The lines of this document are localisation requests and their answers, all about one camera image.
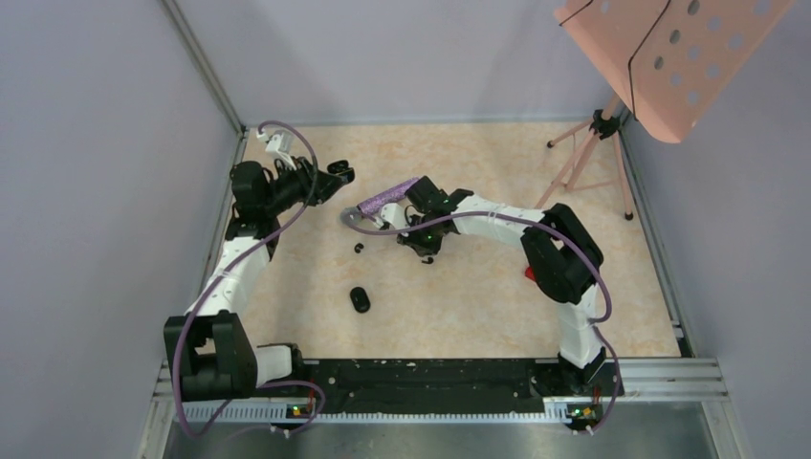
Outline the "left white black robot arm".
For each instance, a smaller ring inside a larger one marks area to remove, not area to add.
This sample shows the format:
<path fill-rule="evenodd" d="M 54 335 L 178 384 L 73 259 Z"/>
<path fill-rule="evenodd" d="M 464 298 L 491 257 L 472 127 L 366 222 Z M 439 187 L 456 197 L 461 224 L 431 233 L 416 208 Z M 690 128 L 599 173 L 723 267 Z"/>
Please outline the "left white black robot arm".
<path fill-rule="evenodd" d="M 268 382 L 290 396 L 306 384 L 298 347 L 253 346 L 239 315 L 274 257 L 279 215 L 324 203 L 352 183 L 355 173 L 346 160 L 325 170 L 303 157 L 274 166 L 245 161 L 232 168 L 233 204 L 219 262 L 198 300 L 164 324 L 170 374 L 183 402 L 247 399 Z"/>

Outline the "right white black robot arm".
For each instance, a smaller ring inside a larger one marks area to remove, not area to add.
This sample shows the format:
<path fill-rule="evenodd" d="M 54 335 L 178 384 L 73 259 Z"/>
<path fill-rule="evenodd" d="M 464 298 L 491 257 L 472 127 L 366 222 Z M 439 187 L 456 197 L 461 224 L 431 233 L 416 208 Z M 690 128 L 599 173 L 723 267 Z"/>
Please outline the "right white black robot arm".
<path fill-rule="evenodd" d="M 427 176 L 405 198 L 408 207 L 386 204 L 380 217 L 385 228 L 399 230 L 399 244 L 421 257 L 436 255 L 451 233 L 523 250 L 533 280 L 558 305 L 563 386 L 585 394 L 599 382 L 605 348 L 593 323 L 603 253 L 570 207 L 516 208 L 463 188 L 446 193 Z"/>

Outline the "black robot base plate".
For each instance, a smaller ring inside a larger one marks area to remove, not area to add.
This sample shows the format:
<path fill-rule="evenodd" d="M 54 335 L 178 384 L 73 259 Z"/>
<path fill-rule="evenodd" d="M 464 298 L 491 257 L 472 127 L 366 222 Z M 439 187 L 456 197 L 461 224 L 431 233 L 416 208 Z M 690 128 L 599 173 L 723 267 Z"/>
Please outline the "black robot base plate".
<path fill-rule="evenodd" d="M 591 382 L 577 384 L 558 359 L 323 359 L 296 364 L 280 388 L 257 383 L 238 395 L 307 398 L 321 390 L 323 414 L 530 414 L 555 397 L 592 403 L 622 395 L 616 369 L 606 361 Z"/>

